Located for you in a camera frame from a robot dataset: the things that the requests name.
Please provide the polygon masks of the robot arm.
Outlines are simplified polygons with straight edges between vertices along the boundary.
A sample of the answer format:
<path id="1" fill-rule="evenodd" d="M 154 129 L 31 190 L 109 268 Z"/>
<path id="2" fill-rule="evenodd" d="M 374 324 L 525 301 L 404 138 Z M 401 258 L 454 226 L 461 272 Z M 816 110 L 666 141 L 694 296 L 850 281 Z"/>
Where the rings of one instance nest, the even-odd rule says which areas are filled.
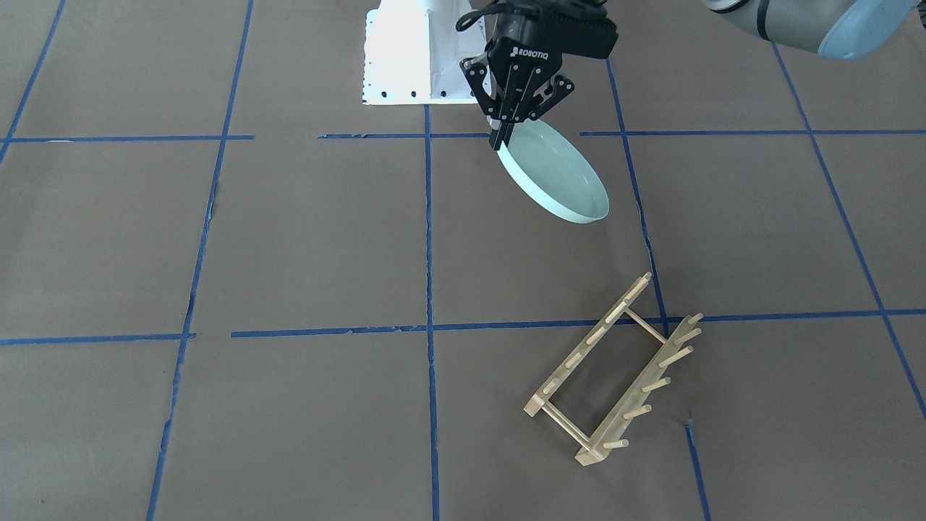
<path id="1" fill-rule="evenodd" d="M 915 1 L 707 1 L 705 7 L 764 41 L 826 59 L 855 60 L 882 46 Z M 457 32 L 484 17 L 495 30 L 460 68 L 493 128 L 499 151 L 517 125 L 541 119 L 574 90 L 560 72 L 565 55 L 607 59 L 619 38 L 602 1 L 493 1 L 463 14 Z"/>

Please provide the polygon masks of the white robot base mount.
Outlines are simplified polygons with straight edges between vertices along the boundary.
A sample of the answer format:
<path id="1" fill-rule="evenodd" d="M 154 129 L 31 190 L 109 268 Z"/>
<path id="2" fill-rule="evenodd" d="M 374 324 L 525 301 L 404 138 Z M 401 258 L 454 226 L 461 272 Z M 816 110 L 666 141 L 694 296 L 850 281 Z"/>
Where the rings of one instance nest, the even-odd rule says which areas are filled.
<path id="1" fill-rule="evenodd" d="M 476 103 L 460 62 L 484 52 L 484 20 L 457 32 L 469 1 L 381 1 L 368 11 L 362 102 Z"/>

